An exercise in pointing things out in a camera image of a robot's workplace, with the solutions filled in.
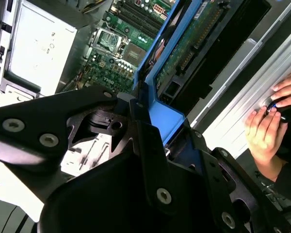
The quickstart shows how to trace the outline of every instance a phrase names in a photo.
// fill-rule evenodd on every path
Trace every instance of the white sticker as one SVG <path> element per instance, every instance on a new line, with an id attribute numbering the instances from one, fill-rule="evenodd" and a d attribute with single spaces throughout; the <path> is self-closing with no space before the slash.
<path id="1" fill-rule="evenodd" d="M 196 15 L 194 16 L 194 19 L 198 19 L 200 17 L 200 15 L 203 13 L 204 9 L 206 8 L 207 4 L 208 4 L 207 1 L 202 3 L 202 5 L 198 9 Z"/>

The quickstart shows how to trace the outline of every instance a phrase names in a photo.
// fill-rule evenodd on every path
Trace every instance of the person's hand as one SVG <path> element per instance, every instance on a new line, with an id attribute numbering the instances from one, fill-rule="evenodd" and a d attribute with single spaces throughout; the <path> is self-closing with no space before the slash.
<path id="1" fill-rule="evenodd" d="M 276 91 L 276 93 L 272 95 L 273 100 L 281 97 L 287 97 L 286 99 L 278 102 L 276 107 L 279 108 L 291 105 L 291 74 L 289 74 L 285 80 L 274 86 L 273 90 Z"/>
<path id="2" fill-rule="evenodd" d="M 245 123 L 249 150 L 260 164 L 267 164 L 274 157 L 288 127 L 280 123 L 280 112 L 276 108 L 264 117 L 266 109 L 263 106 L 259 112 L 253 111 Z"/>

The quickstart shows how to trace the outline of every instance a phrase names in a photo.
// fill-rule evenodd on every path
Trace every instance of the motherboard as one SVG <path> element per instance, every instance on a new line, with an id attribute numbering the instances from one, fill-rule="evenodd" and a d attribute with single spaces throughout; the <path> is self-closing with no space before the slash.
<path id="1" fill-rule="evenodd" d="M 203 48 L 215 25 L 228 10 L 228 4 L 229 1 L 204 0 L 202 2 L 188 29 L 155 78 L 161 101 L 170 104 L 176 96 L 182 84 L 180 79 Z"/>
<path id="2" fill-rule="evenodd" d="M 173 0 L 114 0 L 95 24 L 77 89 L 95 83 L 131 93 L 134 73 L 174 4 Z"/>

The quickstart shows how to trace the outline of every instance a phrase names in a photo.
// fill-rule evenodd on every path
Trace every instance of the blue drive cage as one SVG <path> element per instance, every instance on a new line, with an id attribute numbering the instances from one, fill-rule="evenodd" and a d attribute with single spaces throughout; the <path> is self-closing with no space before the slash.
<path id="1" fill-rule="evenodd" d="M 160 32 L 158 33 L 154 43 L 145 58 L 141 62 L 138 70 L 135 73 L 134 77 L 134 85 L 142 78 L 140 75 L 141 69 L 146 65 L 146 61 L 151 56 L 153 50 L 156 45 L 159 43 L 162 33 L 168 27 L 169 22 L 176 17 L 176 9 L 179 6 L 181 0 L 177 0 L 174 4 L 172 10 L 169 13 L 169 16 L 165 23 L 163 24 Z M 166 145 L 169 139 L 173 136 L 173 134 L 177 131 L 177 129 L 182 125 L 185 120 L 185 115 L 165 103 L 158 100 L 158 95 L 156 91 L 155 77 L 158 75 L 159 71 L 162 69 L 163 65 L 167 61 L 168 57 L 176 47 L 178 41 L 185 33 L 187 27 L 190 22 L 193 20 L 196 15 L 199 7 L 201 6 L 202 0 L 192 0 L 189 7 L 187 8 L 185 14 L 180 20 L 177 28 L 169 39 L 166 47 L 164 48 L 160 58 L 155 63 L 149 74 L 145 78 L 145 82 L 149 86 L 149 113 L 151 117 L 152 125 L 157 127 L 160 130 L 163 144 Z"/>

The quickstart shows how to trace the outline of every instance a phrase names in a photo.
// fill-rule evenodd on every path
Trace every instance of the screw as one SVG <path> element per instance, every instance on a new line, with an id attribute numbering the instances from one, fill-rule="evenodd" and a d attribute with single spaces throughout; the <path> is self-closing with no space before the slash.
<path id="1" fill-rule="evenodd" d="M 2 127 L 9 132 L 17 133 L 25 128 L 24 122 L 19 119 L 7 119 L 2 123 Z"/>
<path id="2" fill-rule="evenodd" d="M 199 132 L 197 132 L 197 131 L 195 131 L 195 135 L 197 136 L 197 137 L 199 137 L 199 138 L 201 138 L 202 137 L 202 134 L 200 134 Z"/>
<path id="3" fill-rule="evenodd" d="M 55 147 L 59 143 L 58 137 L 51 133 L 45 133 L 43 134 L 40 139 L 40 143 L 45 147 Z"/>
<path id="4" fill-rule="evenodd" d="M 223 222 L 230 228 L 230 229 L 234 229 L 235 228 L 235 221 L 232 218 L 232 216 L 227 213 L 227 212 L 223 212 L 222 215 L 222 220 Z"/>
<path id="5" fill-rule="evenodd" d="M 111 97 L 112 97 L 112 95 L 111 95 L 109 92 L 104 91 L 103 94 L 104 94 L 106 97 L 108 97 L 108 98 L 111 98 Z"/>
<path id="6" fill-rule="evenodd" d="M 228 154 L 227 154 L 227 152 L 226 152 L 226 151 L 224 151 L 224 150 L 222 150 L 222 151 L 221 151 L 221 154 L 222 154 L 224 157 L 228 157 Z"/>
<path id="7" fill-rule="evenodd" d="M 274 231 L 275 231 L 276 233 L 281 233 L 281 230 L 278 229 L 277 227 L 274 227 Z"/>
<path id="8" fill-rule="evenodd" d="M 164 189 L 164 188 L 159 188 L 156 191 L 156 196 L 159 199 L 159 201 L 165 205 L 168 205 L 171 203 L 171 195 L 170 193 Z"/>

